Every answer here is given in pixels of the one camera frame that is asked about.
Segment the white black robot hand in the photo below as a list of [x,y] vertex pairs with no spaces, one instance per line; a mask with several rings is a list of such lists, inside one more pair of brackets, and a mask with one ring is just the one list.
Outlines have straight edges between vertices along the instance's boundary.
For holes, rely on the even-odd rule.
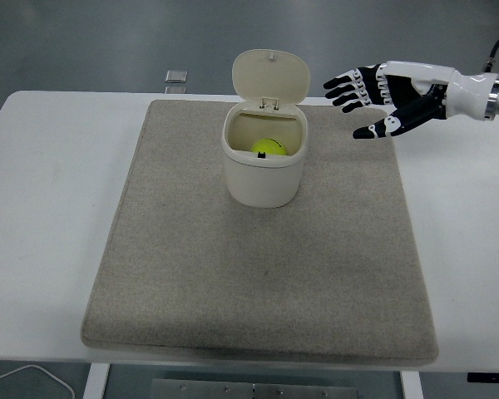
[[387,138],[426,122],[456,115],[483,121],[497,76],[466,76],[448,66],[388,61],[360,66],[324,83],[325,97],[349,113],[357,108],[393,106],[382,120],[353,132],[355,140]]

